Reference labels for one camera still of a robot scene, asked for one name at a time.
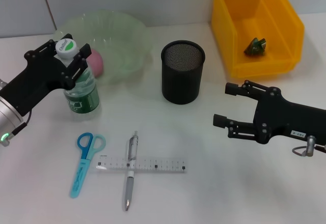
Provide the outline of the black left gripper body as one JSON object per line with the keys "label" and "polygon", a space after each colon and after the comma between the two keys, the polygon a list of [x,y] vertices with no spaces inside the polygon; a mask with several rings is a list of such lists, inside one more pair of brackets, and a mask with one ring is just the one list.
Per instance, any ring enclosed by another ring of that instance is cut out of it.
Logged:
{"label": "black left gripper body", "polygon": [[51,91],[70,89],[71,71],[59,59],[34,58],[3,89],[5,99],[21,116],[25,116]]}

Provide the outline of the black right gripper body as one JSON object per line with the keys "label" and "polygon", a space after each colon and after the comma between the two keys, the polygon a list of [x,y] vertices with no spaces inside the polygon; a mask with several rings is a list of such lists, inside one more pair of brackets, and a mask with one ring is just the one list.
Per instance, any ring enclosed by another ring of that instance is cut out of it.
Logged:
{"label": "black right gripper body", "polygon": [[258,97],[253,119],[256,142],[267,144],[277,135],[306,141],[314,136],[318,145],[325,144],[325,110],[290,102],[281,90],[271,87]]}

